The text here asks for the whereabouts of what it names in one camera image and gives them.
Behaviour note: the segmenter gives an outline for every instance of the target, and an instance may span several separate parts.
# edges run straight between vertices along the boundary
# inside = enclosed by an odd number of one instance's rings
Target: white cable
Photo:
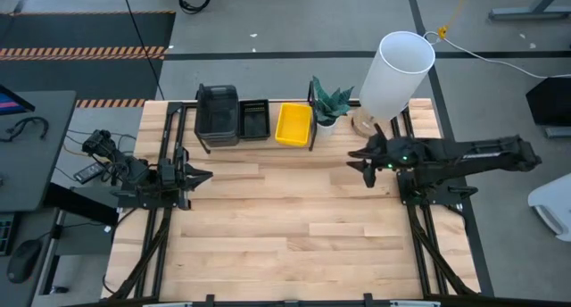
[[[430,43],[430,42],[429,42],[430,45],[434,45],[434,44],[437,44],[437,43],[440,43],[440,42],[441,42],[440,37],[438,36],[438,34],[437,34],[436,32],[434,32],[434,31],[427,31],[426,34],[425,34],[423,37],[426,39],[426,35],[428,35],[428,34],[436,35],[436,37],[438,38],[434,43]],[[464,52],[464,53],[471,54],[471,55],[474,56],[475,58],[479,58],[479,59],[481,59],[482,61],[506,65],[506,66],[509,66],[509,67],[511,67],[511,68],[513,68],[513,69],[516,69],[516,70],[518,70],[518,71],[521,71],[521,72],[523,72],[524,74],[527,74],[527,75],[529,75],[529,76],[531,76],[531,77],[533,77],[533,78],[536,78],[536,79],[571,77],[571,74],[562,74],[562,75],[554,75],[554,76],[535,75],[535,74],[533,74],[533,73],[531,73],[531,72],[529,72],[529,71],[526,71],[526,70],[524,70],[524,69],[521,69],[521,68],[517,67],[516,65],[510,64],[509,62],[495,61],[495,60],[491,60],[491,59],[484,58],[484,57],[482,57],[482,56],[480,56],[480,55],[478,55],[478,54],[474,54],[474,53],[468,51],[467,49],[464,49],[464,48],[462,48],[462,47],[460,47],[460,46],[458,46],[458,45],[452,43],[450,40],[448,40],[448,39],[446,39],[446,38],[444,39],[444,41],[445,41],[446,43],[450,44],[452,47],[454,47],[454,48],[456,48],[456,49],[458,49],[458,50],[460,50],[460,51],[462,51],[462,52]]]

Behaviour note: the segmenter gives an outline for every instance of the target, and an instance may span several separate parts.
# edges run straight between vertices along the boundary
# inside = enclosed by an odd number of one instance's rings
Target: black mouse
[[[41,250],[41,240],[26,240],[21,243],[21,245],[14,250],[8,262],[8,270],[6,271],[8,280],[14,284],[20,284],[26,281],[34,270],[37,257]]]

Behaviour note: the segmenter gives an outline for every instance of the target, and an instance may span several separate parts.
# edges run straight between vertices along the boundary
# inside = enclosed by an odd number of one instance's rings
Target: white lamp shade
[[[421,36],[396,31],[383,37],[359,99],[377,120],[390,120],[406,107],[434,65],[434,49]]]

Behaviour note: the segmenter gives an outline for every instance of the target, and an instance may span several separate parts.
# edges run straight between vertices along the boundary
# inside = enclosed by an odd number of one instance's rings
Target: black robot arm
[[[114,193],[121,207],[190,209],[187,192],[194,191],[212,177],[212,172],[198,170],[188,164],[188,151],[179,147],[174,163],[161,159],[149,165],[147,160],[126,155],[117,149],[106,130],[96,130],[83,143],[82,151],[98,155],[111,162],[114,174],[122,181],[121,190]]]
[[[488,170],[529,171],[542,162],[519,136],[474,142],[414,137],[387,140],[378,126],[366,147],[349,155],[362,159],[347,164],[363,173],[367,187],[374,186],[376,170],[414,169],[415,186],[423,188]]]

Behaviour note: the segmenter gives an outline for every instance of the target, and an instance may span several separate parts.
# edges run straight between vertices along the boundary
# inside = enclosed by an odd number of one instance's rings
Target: keyboard
[[[10,255],[18,222],[18,213],[0,213],[0,256]]]

